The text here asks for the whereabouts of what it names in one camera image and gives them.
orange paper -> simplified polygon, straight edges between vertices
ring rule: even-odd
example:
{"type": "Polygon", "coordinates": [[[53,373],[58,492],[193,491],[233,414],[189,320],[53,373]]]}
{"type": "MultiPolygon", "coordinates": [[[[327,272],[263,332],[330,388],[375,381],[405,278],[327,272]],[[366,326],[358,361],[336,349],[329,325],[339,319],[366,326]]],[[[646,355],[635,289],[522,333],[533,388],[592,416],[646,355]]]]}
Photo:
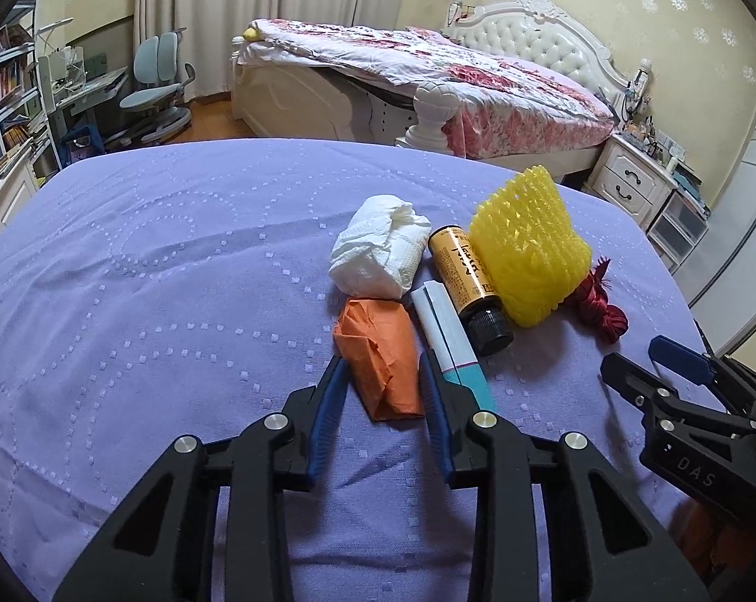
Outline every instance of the orange paper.
{"type": "Polygon", "coordinates": [[[712,511],[691,502],[677,543],[702,577],[724,568],[744,573],[756,558],[756,531],[727,525],[712,511]]]}
{"type": "Polygon", "coordinates": [[[351,298],[333,329],[372,420],[423,416],[411,319],[397,301],[351,298]]]}

office chair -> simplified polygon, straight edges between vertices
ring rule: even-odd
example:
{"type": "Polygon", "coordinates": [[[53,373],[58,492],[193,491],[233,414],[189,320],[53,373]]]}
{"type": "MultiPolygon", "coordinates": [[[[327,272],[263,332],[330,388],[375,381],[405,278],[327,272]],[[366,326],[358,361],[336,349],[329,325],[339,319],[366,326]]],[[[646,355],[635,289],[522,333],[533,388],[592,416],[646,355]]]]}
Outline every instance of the office chair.
{"type": "Polygon", "coordinates": [[[125,97],[118,106],[124,112],[150,112],[141,122],[108,138],[129,146],[136,139],[142,144],[160,144],[178,134],[191,123],[191,111],[175,106],[183,98],[185,87],[196,79],[196,70],[185,64],[188,77],[182,83],[173,83],[177,76],[178,32],[148,38],[135,53],[133,73],[136,81],[146,87],[125,97]]]}

tufted headboard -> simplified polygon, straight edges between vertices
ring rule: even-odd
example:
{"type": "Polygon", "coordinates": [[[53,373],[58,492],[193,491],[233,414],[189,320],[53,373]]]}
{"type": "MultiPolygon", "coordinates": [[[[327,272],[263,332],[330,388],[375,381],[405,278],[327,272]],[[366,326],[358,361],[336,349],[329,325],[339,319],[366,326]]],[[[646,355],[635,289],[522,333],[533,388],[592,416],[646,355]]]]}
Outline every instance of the tufted headboard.
{"type": "Polygon", "coordinates": [[[594,94],[603,92],[620,111],[629,79],[612,66],[612,52],[550,0],[515,0],[475,9],[453,0],[450,13],[442,33],[453,41],[550,68],[594,94]],[[465,10],[469,15],[459,17],[465,10]]]}

yellow bottle label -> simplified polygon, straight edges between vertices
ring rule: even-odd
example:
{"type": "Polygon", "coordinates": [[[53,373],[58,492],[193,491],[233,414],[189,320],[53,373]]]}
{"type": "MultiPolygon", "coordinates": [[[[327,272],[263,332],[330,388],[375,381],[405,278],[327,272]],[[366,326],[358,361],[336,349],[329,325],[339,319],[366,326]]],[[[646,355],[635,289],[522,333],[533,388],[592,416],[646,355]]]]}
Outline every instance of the yellow bottle label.
{"type": "Polygon", "coordinates": [[[495,295],[484,264],[464,230],[447,226],[431,235],[428,247],[458,314],[473,301],[495,295]]]}

metal screw head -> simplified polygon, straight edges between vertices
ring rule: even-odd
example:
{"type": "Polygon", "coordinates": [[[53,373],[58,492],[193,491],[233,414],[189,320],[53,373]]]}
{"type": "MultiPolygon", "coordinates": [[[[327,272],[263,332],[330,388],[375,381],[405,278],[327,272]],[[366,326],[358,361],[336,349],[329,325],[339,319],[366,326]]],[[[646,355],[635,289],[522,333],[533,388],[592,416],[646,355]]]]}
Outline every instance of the metal screw head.
{"type": "Polygon", "coordinates": [[[175,441],[175,450],[179,453],[193,453],[196,449],[196,439],[191,435],[182,436],[175,441]]]}
{"type": "Polygon", "coordinates": [[[494,428],[497,424],[497,416],[491,412],[476,412],[473,414],[473,423],[479,428],[494,428]]]}
{"type": "Polygon", "coordinates": [[[586,437],[581,432],[570,432],[565,436],[565,444],[573,450],[584,450],[587,443],[586,437]]]}
{"type": "Polygon", "coordinates": [[[270,430],[283,430],[288,425],[288,416],[285,414],[269,414],[264,419],[264,425],[270,430]]]}

